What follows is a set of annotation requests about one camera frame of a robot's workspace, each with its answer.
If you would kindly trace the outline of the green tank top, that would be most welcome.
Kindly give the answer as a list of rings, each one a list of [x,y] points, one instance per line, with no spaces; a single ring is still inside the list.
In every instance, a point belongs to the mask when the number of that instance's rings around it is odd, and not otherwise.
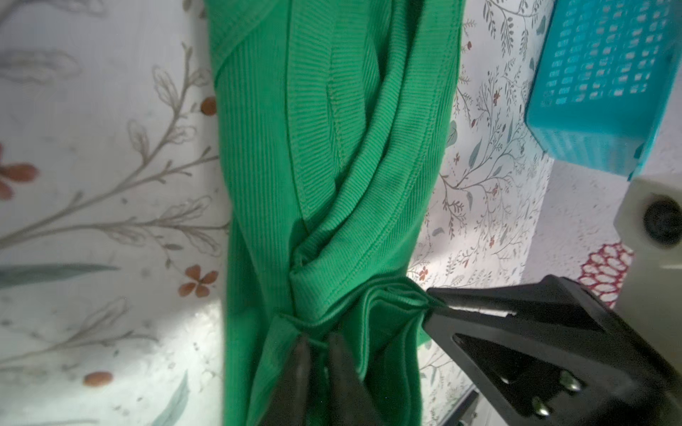
[[[331,333],[386,425],[418,425],[435,306],[407,275],[446,149],[461,1],[209,1],[220,161],[233,205],[227,425],[266,413],[312,346],[305,421],[331,421]]]

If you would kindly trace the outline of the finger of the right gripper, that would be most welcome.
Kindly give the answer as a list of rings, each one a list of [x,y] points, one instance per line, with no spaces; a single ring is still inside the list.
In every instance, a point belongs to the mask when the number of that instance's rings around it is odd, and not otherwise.
[[[680,424],[680,375],[580,283],[428,293],[427,335],[507,424]]]

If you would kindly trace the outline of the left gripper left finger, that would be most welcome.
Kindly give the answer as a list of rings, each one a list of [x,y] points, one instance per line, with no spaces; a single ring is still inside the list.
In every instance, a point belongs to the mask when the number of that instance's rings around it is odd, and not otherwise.
[[[291,347],[282,374],[259,425],[301,426],[305,424],[312,370],[310,344],[299,335]]]

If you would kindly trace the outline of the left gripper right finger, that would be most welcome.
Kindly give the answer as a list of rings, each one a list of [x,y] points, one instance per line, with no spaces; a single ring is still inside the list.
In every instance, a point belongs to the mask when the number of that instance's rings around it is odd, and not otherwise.
[[[328,338],[328,371],[332,425],[384,424],[355,369],[353,353],[339,333]]]

